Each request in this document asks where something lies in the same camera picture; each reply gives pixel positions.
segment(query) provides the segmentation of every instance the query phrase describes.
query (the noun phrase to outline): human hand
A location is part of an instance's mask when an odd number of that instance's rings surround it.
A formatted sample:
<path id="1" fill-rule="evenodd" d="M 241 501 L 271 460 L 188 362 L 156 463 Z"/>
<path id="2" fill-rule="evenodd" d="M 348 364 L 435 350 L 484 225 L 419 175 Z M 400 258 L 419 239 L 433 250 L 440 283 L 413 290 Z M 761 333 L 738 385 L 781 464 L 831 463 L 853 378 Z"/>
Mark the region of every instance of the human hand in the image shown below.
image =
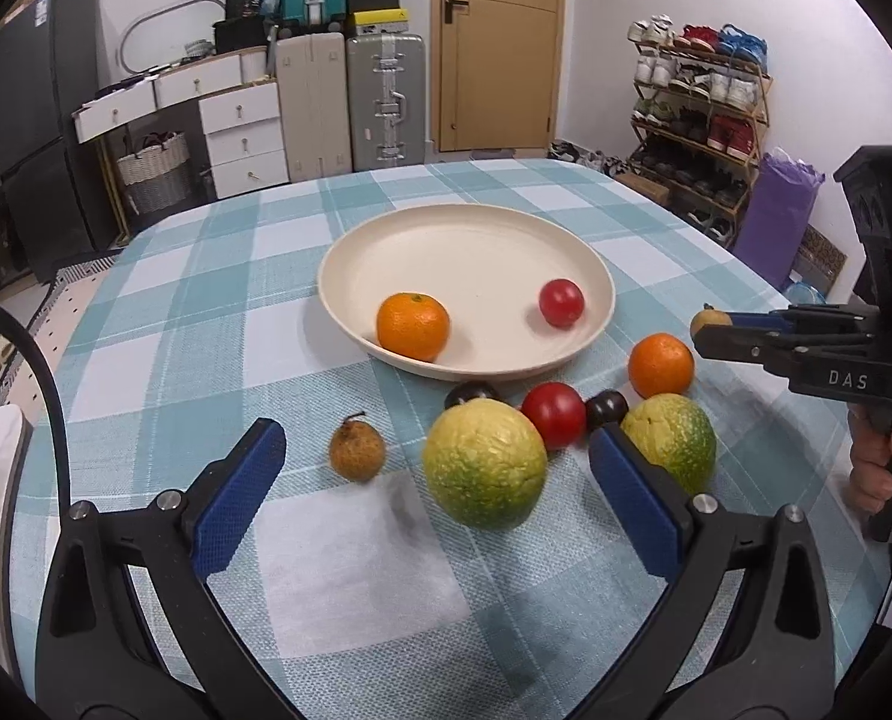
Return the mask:
<path id="1" fill-rule="evenodd" d="M 892 436 L 886 439 L 873 430 L 862 406 L 849 407 L 849 431 L 852 433 L 849 500 L 857 509 L 877 514 L 892 497 L 892 474 L 884 467 L 892 459 Z"/>

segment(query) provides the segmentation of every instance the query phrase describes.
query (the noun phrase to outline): tangerine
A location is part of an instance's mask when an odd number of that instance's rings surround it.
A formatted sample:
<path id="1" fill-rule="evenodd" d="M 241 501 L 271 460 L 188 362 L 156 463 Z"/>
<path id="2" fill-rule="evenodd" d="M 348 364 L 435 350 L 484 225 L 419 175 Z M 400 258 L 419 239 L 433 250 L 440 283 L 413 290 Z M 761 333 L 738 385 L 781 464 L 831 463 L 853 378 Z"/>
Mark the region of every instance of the tangerine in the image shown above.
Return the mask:
<path id="1" fill-rule="evenodd" d="M 390 295 L 376 314 L 376 337 L 387 351 L 432 362 L 449 339 L 449 312 L 429 295 Z"/>
<path id="2" fill-rule="evenodd" d="M 681 395 L 692 384 L 692 351 L 669 333 L 655 333 L 633 346 L 629 355 L 629 381 L 644 398 L 664 392 Z"/>

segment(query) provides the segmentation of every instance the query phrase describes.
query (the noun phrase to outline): wooden door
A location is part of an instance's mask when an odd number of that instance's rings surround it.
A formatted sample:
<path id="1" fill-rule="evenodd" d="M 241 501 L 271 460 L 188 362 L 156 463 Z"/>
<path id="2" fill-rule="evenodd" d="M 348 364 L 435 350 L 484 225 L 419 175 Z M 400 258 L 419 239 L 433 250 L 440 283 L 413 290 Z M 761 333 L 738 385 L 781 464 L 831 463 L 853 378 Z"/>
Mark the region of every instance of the wooden door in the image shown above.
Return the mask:
<path id="1" fill-rule="evenodd" d="M 439 2 L 439 151 L 548 144 L 560 1 Z"/>

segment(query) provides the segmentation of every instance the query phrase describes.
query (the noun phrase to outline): plate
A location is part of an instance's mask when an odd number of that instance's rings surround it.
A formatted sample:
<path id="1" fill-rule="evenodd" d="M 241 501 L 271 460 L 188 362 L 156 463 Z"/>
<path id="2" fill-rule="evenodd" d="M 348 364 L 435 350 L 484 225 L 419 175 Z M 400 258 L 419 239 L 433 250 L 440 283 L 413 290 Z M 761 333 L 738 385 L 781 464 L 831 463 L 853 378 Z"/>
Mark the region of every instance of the plate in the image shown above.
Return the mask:
<path id="1" fill-rule="evenodd" d="M 539 312 L 539 290 L 555 278 L 574 281 L 586 298 L 567 330 Z M 318 281 L 329 315 L 369 354 L 445 381 L 552 370 L 596 341 L 615 311 L 612 275 L 586 242 L 543 218 L 492 205 L 428 205 L 364 221 L 334 242 Z M 401 292 L 431 295 L 449 312 L 449 341 L 435 362 L 376 342 L 376 312 Z"/>

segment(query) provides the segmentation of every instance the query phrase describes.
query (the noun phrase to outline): door frame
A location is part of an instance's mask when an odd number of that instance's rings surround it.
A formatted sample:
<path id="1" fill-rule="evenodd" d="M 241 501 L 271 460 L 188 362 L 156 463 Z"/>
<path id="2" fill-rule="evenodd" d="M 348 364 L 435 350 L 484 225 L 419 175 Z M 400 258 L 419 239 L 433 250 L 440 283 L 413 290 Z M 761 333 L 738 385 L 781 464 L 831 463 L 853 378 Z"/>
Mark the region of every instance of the door frame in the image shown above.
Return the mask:
<path id="1" fill-rule="evenodd" d="M 566 0 L 556 1 L 556 45 L 552 66 L 552 97 L 549 101 L 549 137 L 551 143 L 559 114 L 559 81 L 562 73 L 563 32 L 566 24 Z M 442 28 L 443 0 L 430 0 L 430 141 L 439 151 L 439 122 L 442 117 Z"/>

